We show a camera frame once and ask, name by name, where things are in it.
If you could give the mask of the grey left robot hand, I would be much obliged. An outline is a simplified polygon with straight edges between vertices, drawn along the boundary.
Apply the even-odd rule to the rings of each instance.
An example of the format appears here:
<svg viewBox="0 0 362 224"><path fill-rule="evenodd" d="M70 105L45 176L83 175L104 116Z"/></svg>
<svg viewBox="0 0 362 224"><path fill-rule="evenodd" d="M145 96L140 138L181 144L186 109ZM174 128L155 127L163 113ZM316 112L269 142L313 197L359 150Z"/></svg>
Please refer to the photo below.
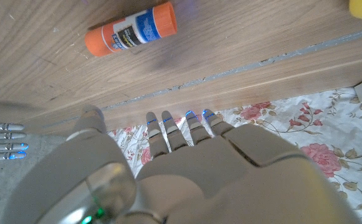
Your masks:
<svg viewBox="0 0 362 224"><path fill-rule="evenodd" d="M146 115L151 160L134 175L88 106L73 133L18 183L3 223L359 223L313 159L252 124L205 110Z"/></svg>

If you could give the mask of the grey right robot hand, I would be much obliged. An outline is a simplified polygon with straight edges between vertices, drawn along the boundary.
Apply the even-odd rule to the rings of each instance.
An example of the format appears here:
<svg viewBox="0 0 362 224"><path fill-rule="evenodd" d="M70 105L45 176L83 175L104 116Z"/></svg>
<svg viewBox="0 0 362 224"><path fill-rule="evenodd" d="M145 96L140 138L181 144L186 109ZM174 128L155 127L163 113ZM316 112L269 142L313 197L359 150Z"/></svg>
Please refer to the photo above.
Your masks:
<svg viewBox="0 0 362 224"><path fill-rule="evenodd" d="M27 134L24 125L16 123L0 123L0 161L23 159L29 145L21 142Z"/></svg>

